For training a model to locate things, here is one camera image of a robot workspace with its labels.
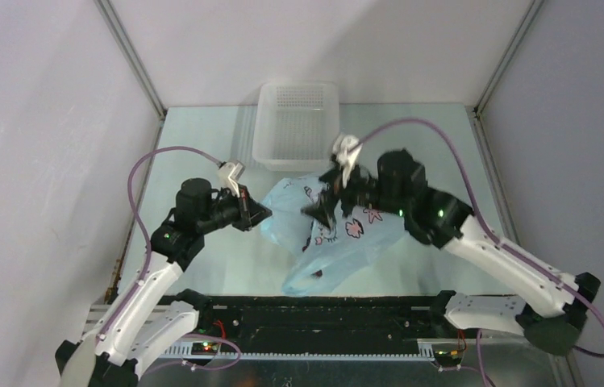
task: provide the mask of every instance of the red wire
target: red wire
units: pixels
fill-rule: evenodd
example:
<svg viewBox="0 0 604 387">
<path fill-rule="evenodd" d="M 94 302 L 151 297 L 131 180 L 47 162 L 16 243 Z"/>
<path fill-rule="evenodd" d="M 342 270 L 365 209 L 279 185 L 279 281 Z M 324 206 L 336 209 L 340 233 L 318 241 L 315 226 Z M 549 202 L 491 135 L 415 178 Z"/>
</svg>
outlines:
<svg viewBox="0 0 604 387">
<path fill-rule="evenodd" d="M 460 348 L 460 340 L 463 339 L 463 352 L 465 352 L 465 350 L 468 349 L 468 343 L 465 342 L 465 333 L 463 333 L 463 331 L 461 329 L 458 330 L 458 338 L 459 338 L 459 342 L 458 342 L 458 348 Z"/>
<path fill-rule="evenodd" d="M 214 325 L 221 328 L 221 339 L 225 339 L 226 338 L 226 328 L 223 326 L 223 322 L 221 322 L 221 320 L 216 320 L 214 322 Z"/>
</svg>

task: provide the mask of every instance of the cable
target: cable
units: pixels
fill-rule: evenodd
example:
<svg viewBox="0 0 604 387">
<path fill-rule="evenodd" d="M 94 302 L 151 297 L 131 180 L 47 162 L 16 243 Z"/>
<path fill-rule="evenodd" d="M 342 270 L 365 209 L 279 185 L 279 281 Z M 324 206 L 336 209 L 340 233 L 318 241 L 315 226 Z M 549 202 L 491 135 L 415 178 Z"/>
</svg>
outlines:
<svg viewBox="0 0 604 387">
<path fill-rule="evenodd" d="M 221 339 L 225 339 L 226 338 L 226 328 L 223 326 L 223 322 L 221 320 L 216 320 L 216 322 L 214 322 L 214 325 L 221 328 Z"/>
<path fill-rule="evenodd" d="M 584 304 L 589 310 L 591 310 L 591 313 L 594 314 L 594 317 L 596 317 L 598 322 L 601 323 L 601 326 L 603 327 L 603 330 L 604 330 L 604 316 L 601 314 L 601 312 L 598 310 L 598 308 L 596 308 L 596 306 L 594 304 L 589 302 L 586 298 L 584 298 L 584 296 L 579 294 L 579 292 L 577 292 L 575 289 L 568 286 L 567 284 L 564 284 L 563 281 L 561 281 L 559 277 L 555 276 L 553 273 L 549 272 L 545 268 L 542 268 L 541 266 L 539 266 L 535 261 L 531 260 L 530 258 L 527 258 L 524 254 L 515 250 L 511 246 L 500 243 L 501 239 L 499 237 L 497 237 L 491 231 L 491 228 L 489 228 L 489 225 L 487 224 L 485 219 L 482 217 L 482 213 L 480 212 L 480 207 L 477 204 L 477 199 L 475 198 L 475 194 L 473 192 L 473 187 L 470 184 L 469 176 L 465 172 L 465 168 L 463 166 L 463 161 L 460 159 L 460 155 L 458 154 L 458 151 L 456 150 L 456 148 L 454 148 L 451 138 L 437 125 L 435 125 L 434 123 L 432 123 L 426 119 L 419 119 L 416 117 L 405 118 L 405 119 L 395 119 L 394 121 L 385 123 L 385 124 L 379 126 L 378 128 L 374 129 L 370 133 L 368 133 L 364 138 L 359 140 L 359 143 L 357 145 L 355 145 L 354 147 L 349 149 L 349 152 L 350 153 L 353 152 L 357 147 L 370 141 L 373 137 L 375 137 L 379 133 L 381 133 L 387 129 L 390 129 L 392 127 L 396 127 L 397 125 L 402 125 L 405 123 L 414 123 L 414 124 L 424 125 L 425 127 L 428 127 L 430 129 L 432 129 L 434 132 L 436 132 L 439 135 L 439 137 L 441 137 L 444 140 L 444 142 L 447 144 L 449 150 L 453 154 L 454 159 L 456 160 L 458 169 L 460 170 L 460 175 L 463 178 L 463 182 L 465 184 L 465 190 L 468 192 L 468 196 L 470 197 L 470 204 L 473 207 L 473 213 L 477 217 L 477 221 L 480 223 L 482 230 L 487 234 L 489 239 L 492 240 L 497 245 L 501 244 L 501 247 L 504 250 L 506 250 L 507 252 L 509 252 L 512 256 L 514 256 L 515 258 L 518 258 L 524 264 L 529 265 L 537 272 L 546 276 L 549 280 L 554 282 L 556 285 L 561 286 L 562 289 L 565 289 L 565 291 L 570 293 L 579 302 Z M 604 358 L 604 353 L 592 352 L 588 349 L 584 349 L 584 348 L 578 347 L 578 346 L 575 346 L 574 349 L 576 351 L 585 353 L 586 355 L 589 355 L 589 356 Z"/>
<path fill-rule="evenodd" d="M 486 373 L 485 373 L 485 362 L 482 360 L 482 329 L 477 330 L 477 337 L 475 338 L 475 347 L 477 347 L 477 363 L 480 366 L 480 374 L 482 374 L 482 381 L 485 382 L 485 387 L 490 387 L 489 383 L 487 383 Z"/>
<path fill-rule="evenodd" d="M 188 334 L 183 336 L 184 339 L 198 339 L 201 341 L 215 341 L 216 343 L 221 343 L 221 344 L 226 344 L 227 346 L 235 349 L 235 352 L 237 352 L 237 355 L 235 356 L 235 359 L 226 364 L 226 365 L 219 365 L 218 367 L 205 367 L 203 365 L 197 365 L 195 363 L 190 363 L 188 360 L 174 360 L 174 361 L 168 361 L 166 363 L 162 363 L 162 364 L 158 364 L 154 367 L 151 367 L 147 370 L 147 372 L 145 372 L 145 375 L 149 375 L 151 373 L 157 372 L 162 368 L 166 368 L 166 367 L 170 367 L 173 365 L 189 365 L 190 369 L 195 370 L 195 369 L 201 369 L 204 371 L 220 371 L 222 369 L 226 369 L 226 368 L 230 368 L 234 365 L 236 365 L 240 359 L 242 358 L 242 351 L 240 350 L 240 347 L 237 346 L 237 344 L 233 343 L 230 340 L 226 340 L 226 339 L 221 339 L 220 337 L 213 337 L 213 336 L 205 336 L 205 335 L 198 335 L 198 334 Z"/>
<path fill-rule="evenodd" d="M 462 350 L 462 352 L 468 351 L 468 342 L 465 341 L 465 332 L 463 332 L 462 329 L 459 329 L 458 330 L 458 335 L 460 336 L 461 339 L 463 339 L 463 350 Z"/>
<path fill-rule="evenodd" d="M 107 321 L 105 321 L 103 323 L 102 328 L 100 328 L 100 331 L 98 332 L 97 338 L 96 338 L 97 343 L 99 343 L 100 337 L 102 335 L 106 335 L 106 333 L 109 331 L 112 323 L 114 323 L 114 321 L 117 319 L 117 317 L 121 314 L 124 307 L 128 304 L 129 300 L 131 300 L 133 298 L 133 296 L 135 295 L 135 292 L 138 291 L 138 288 L 140 287 L 140 285 L 138 285 L 138 282 L 145 280 L 145 277 L 148 274 L 147 273 L 148 268 L 150 266 L 150 259 L 151 259 L 151 255 L 152 255 L 152 245 L 150 244 L 150 235 L 148 233 L 148 229 L 145 227 L 145 223 L 143 223 L 143 220 L 140 218 L 138 206 L 135 205 L 135 198 L 133 198 L 133 177 L 135 176 L 135 173 L 138 171 L 138 168 L 140 168 L 140 166 L 146 160 L 148 160 L 160 153 L 169 152 L 169 151 L 194 152 L 200 156 L 204 156 L 205 158 L 207 158 L 209 161 L 216 164 L 217 166 L 222 164 L 222 161 L 220 161 L 219 159 L 213 157 L 212 155 L 210 155 L 206 152 L 200 151 L 199 149 L 191 148 L 191 147 L 175 146 L 175 147 L 159 148 L 152 152 L 149 152 L 145 156 L 140 157 L 140 159 L 138 161 L 136 161 L 135 165 L 133 165 L 131 172 L 128 174 L 128 182 L 127 182 L 128 203 L 131 205 L 131 211 L 133 212 L 133 219 L 135 219 L 135 221 L 138 223 L 138 227 L 140 227 L 140 231 L 142 231 L 143 238 L 145 239 L 145 260 L 143 262 L 143 267 L 140 270 L 140 275 L 139 275 L 138 279 L 133 282 L 133 286 L 131 287 L 131 290 L 128 293 L 126 293 L 126 297 L 124 297 L 123 300 L 121 300 L 121 302 L 119 303 L 119 307 L 115 309 L 115 311 L 111 314 L 111 316 L 107 319 Z"/>
</svg>

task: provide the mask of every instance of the pink star print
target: pink star print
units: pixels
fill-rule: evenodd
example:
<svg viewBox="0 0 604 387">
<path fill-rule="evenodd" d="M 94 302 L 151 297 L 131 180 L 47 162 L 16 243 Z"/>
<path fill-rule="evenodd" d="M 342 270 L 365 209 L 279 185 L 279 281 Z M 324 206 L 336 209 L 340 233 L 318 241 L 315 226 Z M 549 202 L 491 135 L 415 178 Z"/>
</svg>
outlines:
<svg viewBox="0 0 604 387">
<path fill-rule="evenodd" d="M 381 212 L 370 208 L 364 208 L 364 214 L 368 214 L 368 223 L 373 224 L 376 220 L 382 222 Z"/>
<path fill-rule="evenodd" d="M 364 234 L 364 225 L 358 220 L 353 219 L 351 222 L 347 222 L 344 225 L 344 230 L 347 231 L 347 235 L 359 239 Z"/>
</svg>

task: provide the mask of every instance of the white plastic basket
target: white plastic basket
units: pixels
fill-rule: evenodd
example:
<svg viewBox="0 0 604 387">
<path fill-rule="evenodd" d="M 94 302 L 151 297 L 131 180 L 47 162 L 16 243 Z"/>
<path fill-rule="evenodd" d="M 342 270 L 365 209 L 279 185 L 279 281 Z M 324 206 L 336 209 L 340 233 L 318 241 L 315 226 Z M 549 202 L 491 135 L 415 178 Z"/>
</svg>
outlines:
<svg viewBox="0 0 604 387">
<path fill-rule="evenodd" d="M 327 168 L 339 134 L 339 98 L 331 83 L 261 86 L 252 157 L 272 171 Z"/>
</svg>

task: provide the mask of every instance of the gray wall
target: gray wall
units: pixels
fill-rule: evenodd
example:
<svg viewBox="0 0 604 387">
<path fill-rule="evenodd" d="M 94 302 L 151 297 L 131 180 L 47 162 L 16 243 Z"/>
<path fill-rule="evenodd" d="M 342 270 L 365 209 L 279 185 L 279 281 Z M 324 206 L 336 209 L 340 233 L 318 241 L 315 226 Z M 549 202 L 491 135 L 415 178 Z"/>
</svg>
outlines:
<svg viewBox="0 0 604 387">
<path fill-rule="evenodd" d="M 126 177 L 157 128 L 94 2 L 0 0 L 0 385 L 59 382 L 55 350 L 109 285 Z"/>
<path fill-rule="evenodd" d="M 604 312 L 604 1 L 552 1 L 483 115 L 521 242 L 602 280 Z M 581 342 L 604 350 L 591 318 Z M 604 360 L 577 356 L 588 386 Z"/>
</svg>

